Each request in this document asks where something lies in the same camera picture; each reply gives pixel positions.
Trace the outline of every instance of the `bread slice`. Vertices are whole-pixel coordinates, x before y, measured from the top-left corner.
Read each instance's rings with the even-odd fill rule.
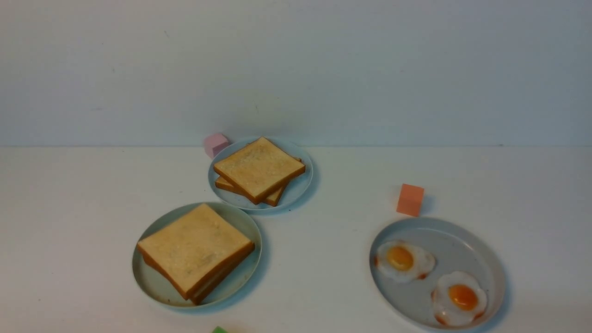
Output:
[[[221,269],[249,255],[255,246],[210,206],[201,204],[139,241],[137,248],[148,266],[189,299]]]
[[[214,171],[238,188],[252,203],[304,173],[305,166],[264,137],[214,164]]]
[[[232,271],[240,265],[243,260],[248,257],[249,254],[247,253],[244,257],[236,258],[233,262],[231,262],[228,266],[222,268],[210,281],[205,283],[200,289],[198,289],[191,299],[191,302],[195,305],[200,305],[201,302],[212,292],[218,285],[224,281],[224,279],[232,273]]]
[[[302,159],[298,157],[295,157],[294,159],[298,162],[302,161]],[[222,190],[243,195],[238,188],[230,184],[227,180],[224,179],[224,177],[218,177],[214,184],[217,188],[221,188]],[[286,190],[286,187],[288,187],[288,184],[289,183],[286,183],[284,186],[277,189],[276,192],[273,192],[267,198],[263,199],[263,202],[273,207],[277,206],[279,203],[279,199],[282,198],[282,194]]]

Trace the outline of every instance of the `pink block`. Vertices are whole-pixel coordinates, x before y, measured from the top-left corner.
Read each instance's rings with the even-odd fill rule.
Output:
[[[214,156],[218,155],[222,149],[228,147],[229,144],[230,142],[228,142],[228,139],[226,139],[221,133],[212,134],[204,140],[205,153],[208,154],[210,158],[214,158]]]

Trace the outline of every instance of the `orange block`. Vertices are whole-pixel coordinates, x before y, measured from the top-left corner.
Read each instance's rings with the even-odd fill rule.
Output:
[[[403,184],[401,187],[401,194],[399,195],[399,202],[397,203],[397,212],[419,216],[419,211],[422,209],[423,188],[409,184]]]

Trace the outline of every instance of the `white wall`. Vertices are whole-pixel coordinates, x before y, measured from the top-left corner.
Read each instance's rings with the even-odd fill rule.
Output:
[[[590,0],[4,0],[0,145],[592,145]]]

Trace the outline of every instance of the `fried egg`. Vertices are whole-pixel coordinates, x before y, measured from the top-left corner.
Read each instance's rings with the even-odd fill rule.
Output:
[[[374,264],[378,271],[397,283],[423,280],[434,269],[436,259],[419,246],[388,241],[377,249]]]
[[[487,295],[472,275],[455,271],[441,276],[432,291],[436,320],[446,326],[468,325],[483,316]]]

